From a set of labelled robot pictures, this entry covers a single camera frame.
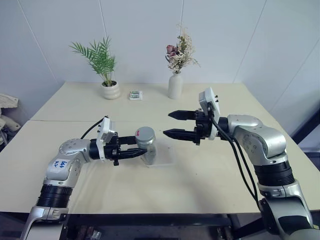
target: clear jar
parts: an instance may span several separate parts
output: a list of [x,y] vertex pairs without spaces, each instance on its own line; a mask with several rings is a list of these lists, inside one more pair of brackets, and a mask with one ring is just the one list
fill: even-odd
[[152,165],[155,162],[157,154],[155,131],[148,126],[140,127],[135,132],[135,140],[139,148],[147,150],[141,156],[144,164]]

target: white flower pot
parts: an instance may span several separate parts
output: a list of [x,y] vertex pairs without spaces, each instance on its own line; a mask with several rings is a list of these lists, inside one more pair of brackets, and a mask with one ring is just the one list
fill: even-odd
[[168,97],[171,99],[179,99],[183,88],[183,78],[181,73],[173,73],[169,79]]
[[121,95],[119,84],[116,81],[112,81],[112,82],[115,83],[115,85],[103,86],[102,83],[100,85],[102,96],[105,99],[113,100],[113,99],[117,99]]

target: wall seam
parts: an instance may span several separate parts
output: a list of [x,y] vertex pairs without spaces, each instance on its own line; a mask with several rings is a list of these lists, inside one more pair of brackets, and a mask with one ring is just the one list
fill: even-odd
[[184,16],[184,7],[185,7],[185,0],[181,1],[181,15],[180,15],[180,30],[179,35],[181,36],[181,30],[183,29],[183,16]]
[[232,83],[235,83],[236,78],[237,78],[237,76],[238,76],[238,73],[239,73],[239,71],[240,71],[240,68],[242,67],[242,63],[244,62],[245,57],[246,57],[246,55],[247,55],[247,53],[248,53],[250,44],[251,44],[251,42],[252,42],[252,40],[253,40],[253,38],[254,38],[254,35],[255,35],[255,33],[256,33],[256,30],[257,30],[257,27],[258,27],[258,25],[259,25],[259,22],[260,22],[260,18],[261,18],[261,16],[262,16],[262,13],[264,12],[266,3],[267,3],[267,0],[264,1],[263,7],[262,7],[261,12],[260,12],[260,15],[259,15],[259,17],[258,17],[258,20],[256,21],[256,24],[255,24],[255,27],[254,27],[254,29],[253,29],[251,38],[250,38],[249,43],[248,43],[248,45],[247,45],[247,47],[246,47],[246,49],[245,49],[244,55],[243,55],[243,57],[242,57],[242,59],[241,59],[240,65],[239,65],[239,67],[238,67],[238,69],[237,69],[237,71],[236,71],[236,73],[235,73],[235,76],[234,76],[234,79],[233,79],[233,82],[232,82]]
[[302,67],[305,65],[306,61],[308,60],[308,58],[310,57],[310,55],[312,54],[312,52],[315,50],[317,44],[319,43],[319,38],[318,40],[315,42],[315,44],[313,45],[311,51],[308,53],[308,55],[306,56],[306,58],[303,60],[301,66],[298,68],[298,70],[295,72],[294,76],[292,77],[292,79],[290,80],[290,82],[287,84],[287,86],[285,87],[285,89],[283,90],[283,92],[281,93],[281,95],[278,97],[278,99],[275,101],[273,107],[270,109],[270,113],[275,109],[275,107],[277,106],[277,104],[279,103],[280,99],[282,98],[282,96],[285,94],[285,92],[287,91],[287,89],[289,88],[289,86],[291,85],[291,83],[293,82],[293,80],[296,78],[296,76],[298,75],[298,73],[300,72],[300,70],[302,69]]
[[26,24],[28,25],[29,30],[30,30],[30,32],[31,32],[31,34],[32,34],[32,36],[33,36],[33,39],[34,39],[36,45],[38,46],[38,48],[40,49],[40,52],[41,52],[41,54],[42,54],[42,57],[43,57],[46,65],[47,65],[47,67],[49,68],[49,71],[50,71],[53,79],[55,80],[55,83],[59,86],[58,80],[57,80],[57,78],[56,78],[56,76],[55,76],[52,68],[50,67],[50,64],[49,64],[49,62],[48,62],[48,60],[47,60],[44,52],[42,51],[42,48],[41,48],[41,46],[40,46],[40,44],[39,44],[39,42],[38,42],[38,40],[37,40],[37,37],[36,37],[34,31],[32,30],[32,27],[31,27],[31,25],[30,25],[30,23],[29,23],[29,20],[28,20],[26,14],[25,14],[25,11],[24,11],[21,3],[20,3],[20,0],[17,0],[17,2],[18,2],[18,5],[19,5],[19,7],[20,7],[20,9],[21,9],[21,12],[22,12],[22,14],[23,14],[23,17],[24,17],[24,19],[25,19],[25,21],[26,21]]
[[[102,7],[101,7],[101,0],[97,0],[97,1],[98,1],[99,8],[100,8],[101,19],[102,19],[102,24],[103,24],[103,29],[104,29],[104,36],[105,36],[105,38],[107,38],[107,36],[108,36],[107,35],[107,27],[106,27],[106,23],[105,23],[104,13],[103,13]],[[116,72],[115,71],[113,72],[113,76],[114,76],[114,80],[117,81]]]

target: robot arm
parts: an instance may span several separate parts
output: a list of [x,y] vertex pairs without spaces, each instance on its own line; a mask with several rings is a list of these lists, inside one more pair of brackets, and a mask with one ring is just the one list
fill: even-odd
[[84,164],[109,159],[117,166],[119,159],[138,157],[147,151],[141,148],[121,151],[123,144],[136,144],[136,137],[118,137],[113,123],[107,117],[99,125],[97,139],[76,138],[64,142],[48,164],[40,197],[30,211],[20,239],[29,239],[28,234],[36,222],[58,224],[66,220],[69,198]]
[[220,109],[211,88],[199,94],[201,110],[174,111],[169,114],[178,120],[195,120],[194,131],[166,130],[170,138],[192,141],[220,137],[237,141],[247,153],[258,178],[258,188],[264,196],[259,210],[268,232],[283,239],[316,239],[320,232],[313,229],[313,220],[301,191],[294,179],[286,153],[286,139],[276,129],[267,127],[256,117],[229,115],[220,117]]

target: white label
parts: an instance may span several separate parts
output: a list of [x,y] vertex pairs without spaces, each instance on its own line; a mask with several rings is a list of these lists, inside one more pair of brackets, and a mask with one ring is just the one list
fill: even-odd
[[68,165],[68,162],[70,162],[70,160],[67,159],[56,159],[53,163],[52,163],[52,170],[51,172],[54,173],[59,173],[60,171],[64,170],[65,167]]

